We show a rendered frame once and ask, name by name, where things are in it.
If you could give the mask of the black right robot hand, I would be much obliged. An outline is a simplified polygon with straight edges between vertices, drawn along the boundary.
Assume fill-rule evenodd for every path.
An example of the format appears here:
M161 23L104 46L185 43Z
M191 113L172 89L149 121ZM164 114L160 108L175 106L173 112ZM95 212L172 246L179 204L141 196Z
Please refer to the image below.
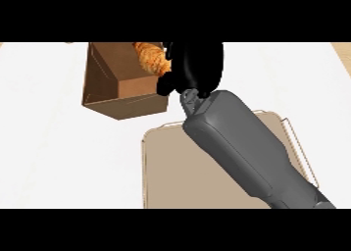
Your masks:
M158 77L157 94L167 96L173 91L198 91L200 99L217 88L223 71L222 42L164 42L166 59L172 69Z

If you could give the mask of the golden brown croissant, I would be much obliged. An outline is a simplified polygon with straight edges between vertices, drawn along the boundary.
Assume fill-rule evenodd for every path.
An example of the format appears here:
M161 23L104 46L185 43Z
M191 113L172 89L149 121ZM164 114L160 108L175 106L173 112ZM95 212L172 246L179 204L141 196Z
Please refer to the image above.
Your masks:
M133 42L132 45L143 71L163 76L172 70L172 62L166 59L164 50L148 42Z

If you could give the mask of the brown cardboard box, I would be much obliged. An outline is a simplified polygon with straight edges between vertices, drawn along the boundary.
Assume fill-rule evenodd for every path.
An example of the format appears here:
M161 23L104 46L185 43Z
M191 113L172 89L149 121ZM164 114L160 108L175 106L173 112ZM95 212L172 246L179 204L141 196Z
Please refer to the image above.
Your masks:
M90 42L81 105L124 120L163 113L169 97L157 94L158 77L139 65L130 42Z

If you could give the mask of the beige metal tray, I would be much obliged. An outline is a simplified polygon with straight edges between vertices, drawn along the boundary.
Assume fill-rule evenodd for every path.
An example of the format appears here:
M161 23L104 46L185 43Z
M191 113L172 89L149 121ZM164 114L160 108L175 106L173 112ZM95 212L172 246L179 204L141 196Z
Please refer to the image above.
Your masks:
M250 197L182 131L182 122L142 138L145 209L268 209Z

